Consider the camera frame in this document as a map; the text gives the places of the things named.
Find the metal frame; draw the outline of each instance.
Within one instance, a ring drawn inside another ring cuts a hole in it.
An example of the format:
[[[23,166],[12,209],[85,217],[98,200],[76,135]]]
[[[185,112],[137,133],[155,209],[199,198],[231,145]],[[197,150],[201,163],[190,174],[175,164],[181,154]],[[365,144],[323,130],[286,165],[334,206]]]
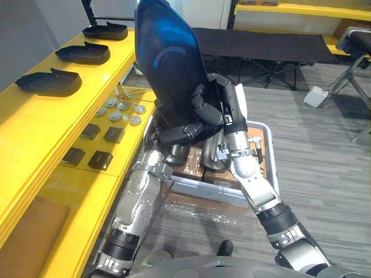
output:
[[[81,0],[85,13],[89,19],[90,25],[98,25],[97,19],[103,20],[120,20],[134,21],[134,17],[112,17],[112,16],[95,16],[92,9],[92,0]]]
[[[231,0],[231,9],[230,9],[230,15],[228,17],[227,29],[233,29],[234,20],[236,19],[236,16],[234,15],[234,10],[236,9],[237,4],[238,4],[238,0]]]
[[[354,70],[359,66],[359,64],[364,60],[364,58],[367,56],[367,54],[362,55],[360,58],[355,60],[353,64],[350,66],[349,69],[343,74],[343,76],[337,81],[337,83],[332,87],[330,90],[330,94],[337,94],[341,89],[344,82],[349,82],[353,85],[353,88],[355,91],[360,95],[363,102],[367,105],[369,110],[371,109],[371,103],[368,98],[368,95],[365,93],[365,91],[360,87],[358,82],[354,79]],[[364,128],[360,133],[358,133],[356,136],[354,136],[351,141],[353,143],[356,143],[357,140],[362,137],[365,134],[369,134],[371,131],[370,126]]]
[[[223,74],[222,72],[220,72],[220,70],[217,68],[218,67],[218,63],[217,63],[217,58],[218,56],[212,56],[214,58],[214,63],[216,64],[214,67],[211,67],[210,65],[207,65],[206,66],[209,66],[210,68],[212,68],[212,71],[213,72],[216,72],[216,73],[220,73],[220,74]],[[253,63],[254,65],[256,65],[257,67],[261,68],[263,71],[265,71],[265,74],[260,76],[260,77],[256,77],[256,78],[252,78],[248,81],[244,81],[242,82],[243,85],[246,85],[248,83],[252,83],[252,82],[255,82],[257,80],[261,80],[261,79],[264,79],[266,78],[266,81],[265,81],[265,88],[268,89],[270,84],[271,84],[271,81],[273,79],[277,79],[279,81],[281,81],[282,83],[284,83],[287,87],[289,87],[291,90],[293,91],[296,91],[297,90],[297,87],[296,87],[296,81],[297,81],[297,69],[298,68],[301,68],[301,67],[305,67],[306,65],[313,65],[313,63],[307,63],[307,62],[288,62],[288,61],[275,61],[276,62],[276,66],[274,68],[273,71],[270,71],[267,66],[265,65],[262,65],[258,62],[258,59],[253,59],[253,58],[239,58],[235,61],[232,61],[232,62],[229,62],[229,63],[224,63],[223,66],[226,66],[226,65],[231,65],[231,64],[235,64],[235,63],[239,63],[239,70],[238,70],[238,83],[240,83],[241,81],[241,70],[242,70],[242,62],[244,61],[248,61],[248,62],[251,62]],[[280,66],[286,64],[286,63],[293,63],[293,66],[290,67],[290,68],[286,68],[286,69],[280,69]],[[294,70],[294,79],[293,79],[293,84],[289,83],[287,80],[285,80],[284,78],[281,78],[278,76],[278,74],[282,74],[284,72],[287,72],[287,71],[291,71],[291,70]]]

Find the gray plastic crate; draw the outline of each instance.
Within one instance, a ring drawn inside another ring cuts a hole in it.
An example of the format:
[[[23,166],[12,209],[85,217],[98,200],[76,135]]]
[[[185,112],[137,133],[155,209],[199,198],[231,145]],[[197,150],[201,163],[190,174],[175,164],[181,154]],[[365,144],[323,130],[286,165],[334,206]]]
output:
[[[265,168],[266,176],[269,183],[272,185],[274,190],[279,194],[279,186],[277,179],[276,163],[274,159],[272,132],[270,128],[260,122],[254,122],[247,120],[248,127],[255,127],[263,130],[264,134],[264,145],[265,145]],[[192,195],[204,199],[214,200],[217,202],[223,202],[233,204],[236,206],[244,206],[247,201],[239,189],[227,188],[220,185],[208,184],[202,181],[195,181],[188,178],[172,177],[175,183],[172,187],[172,191],[177,193]]]

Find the gray carpet floor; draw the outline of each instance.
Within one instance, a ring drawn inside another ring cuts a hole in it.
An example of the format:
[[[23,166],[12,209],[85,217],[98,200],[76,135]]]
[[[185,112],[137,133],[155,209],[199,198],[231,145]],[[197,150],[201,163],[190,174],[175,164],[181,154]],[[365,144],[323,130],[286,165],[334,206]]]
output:
[[[273,89],[246,87],[245,94],[249,119],[272,130],[283,200],[332,261],[371,275],[370,137],[350,142],[369,124],[369,111],[350,85],[323,108],[302,102],[309,87],[326,87],[346,68],[305,67],[297,92],[273,83]],[[370,92],[370,72],[361,74],[357,80]],[[128,84],[140,82],[134,77]],[[233,241],[235,257],[274,263],[277,252],[250,210],[224,213],[165,201],[133,273],[152,251],[166,250],[174,257],[213,255],[224,239]]]

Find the silver metal cylinder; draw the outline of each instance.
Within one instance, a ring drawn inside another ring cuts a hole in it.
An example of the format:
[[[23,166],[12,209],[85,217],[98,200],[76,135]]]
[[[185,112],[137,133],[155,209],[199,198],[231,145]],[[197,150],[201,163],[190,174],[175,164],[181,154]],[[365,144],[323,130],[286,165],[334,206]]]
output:
[[[159,151],[156,151],[155,149],[151,149],[149,151],[146,151],[146,153],[143,156],[143,159],[141,160],[141,164],[147,164],[149,166],[155,166],[157,163],[160,163],[164,160],[164,156]]]
[[[247,131],[233,132],[225,136],[228,149],[230,152],[240,151],[242,149],[250,149]]]

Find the white wall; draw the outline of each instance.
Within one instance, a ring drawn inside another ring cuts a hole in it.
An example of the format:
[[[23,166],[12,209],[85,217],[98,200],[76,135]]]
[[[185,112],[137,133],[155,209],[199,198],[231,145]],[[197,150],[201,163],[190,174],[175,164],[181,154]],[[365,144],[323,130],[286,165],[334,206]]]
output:
[[[169,3],[192,27],[227,28],[231,0],[169,0]]]
[[[89,26],[81,0],[34,0],[52,30],[58,47]]]
[[[92,4],[95,15],[131,17],[136,2],[93,0]],[[227,27],[231,0],[169,2],[192,27]],[[87,26],[81,0],[0,0],[0,92]]]
[[[0,92],[88,25],[80,0],[0,0]]]

